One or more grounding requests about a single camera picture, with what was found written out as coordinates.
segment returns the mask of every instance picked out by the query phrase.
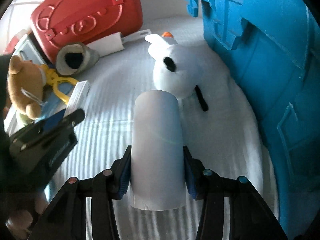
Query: red case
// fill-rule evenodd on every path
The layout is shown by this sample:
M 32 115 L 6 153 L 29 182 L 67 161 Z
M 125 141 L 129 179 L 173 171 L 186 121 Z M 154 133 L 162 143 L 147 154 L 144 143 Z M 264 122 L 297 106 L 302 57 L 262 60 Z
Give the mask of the red case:
M 44 0 L 32 13 L 32 31 L 48 59 L 55 63 L 64 45 L 84 44 L 142 26 L 140 0 Z

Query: white plush toy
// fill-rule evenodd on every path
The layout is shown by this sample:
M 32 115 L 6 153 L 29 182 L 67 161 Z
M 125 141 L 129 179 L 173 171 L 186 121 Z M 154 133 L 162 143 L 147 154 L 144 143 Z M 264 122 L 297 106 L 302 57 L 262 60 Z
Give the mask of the white plush toy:
M 150 34 L 145 37 L 150 42 L 148 52 L 156 62 L 153 69 L 153 82 L 156 89 L 173 94 L 177 99 L 189 97 L 194 90 L 203 111 L 208 110 L 198 84 L 203 70 L 193 51 L 179 45 L 171 33 Z

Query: blue crate wall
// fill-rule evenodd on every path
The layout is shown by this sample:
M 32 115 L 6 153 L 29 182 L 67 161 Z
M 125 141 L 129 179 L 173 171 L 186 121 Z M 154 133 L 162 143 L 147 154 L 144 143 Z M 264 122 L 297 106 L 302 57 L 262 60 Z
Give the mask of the blue crate wall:
M 198 0 L 187 10 L 198 15 Z M 249 100 L 289 239 L 320 208 L 320 29 L 302 0 L 201 0 L 204 38 Z

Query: screw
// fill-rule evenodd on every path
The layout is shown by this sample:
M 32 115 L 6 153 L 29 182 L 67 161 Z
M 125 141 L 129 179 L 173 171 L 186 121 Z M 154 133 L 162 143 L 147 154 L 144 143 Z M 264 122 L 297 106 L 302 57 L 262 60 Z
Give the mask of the screw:
M 110 176 L 110 175 L 112 174 L 112 170 L 106 169 L 106 170 L 104 170 L 104 171 L 102 172 L 102 174 L 103 174 L 104 176 Z
M 238 179 L 242 184 L 246 184 L 249 181 L 245 176 L 240 176 Z
M 69 184 L 74 184 L 77 181 L 76 177 L 71 177 L 70 179 L 68 179 Z
M 203 175 L 205 175 L 205 176 L 211 176 L 212 174 L 213 174 L 213 171 L 212 170 L 210 170 L 210 169 L 205 169 L 205 170 L 203 170 Z

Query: white cloth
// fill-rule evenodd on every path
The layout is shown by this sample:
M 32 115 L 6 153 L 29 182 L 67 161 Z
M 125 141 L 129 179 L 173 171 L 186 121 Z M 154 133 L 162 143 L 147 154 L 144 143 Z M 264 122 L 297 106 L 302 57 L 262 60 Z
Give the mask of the white cloth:
M 203 38 L 202 19 L 176 17 L 145 23 L 144 29 L 162 34 L 169 31 L 177 42 L 194 46 L 204 60 L 204 80 L 199 87 L 209 106 L 203 112 L 196 95 L 180 100 L 184 144 L 194 158 L 221 176 L 236 179 L 247 176 L 277 214 L 276 184 L 268 152 L 261 150 L 257 123 L 242 90 L 235 84 L 227 66 Z M 141 40 L 125 45 L 125 50 L 103 57 L 77 79 L 92 84 L 85 120 L 75 128 L 78 144 L 57 171 L 57 188 L 71 176 L 94 177 L 121 158 L 132 142 L 133 107 L 142 93 L 154 89 L 154 59 L 149 43 Z M 134 209 L 128 194 L 114 201 L 121 239 L 195 239 L 202 202 L 187 195 L 185 207 L 161 211 Z M 90 238 L 90 201 L 87 207 Z M 225 205 L 225 234 L 228 238 L 228 207 Z

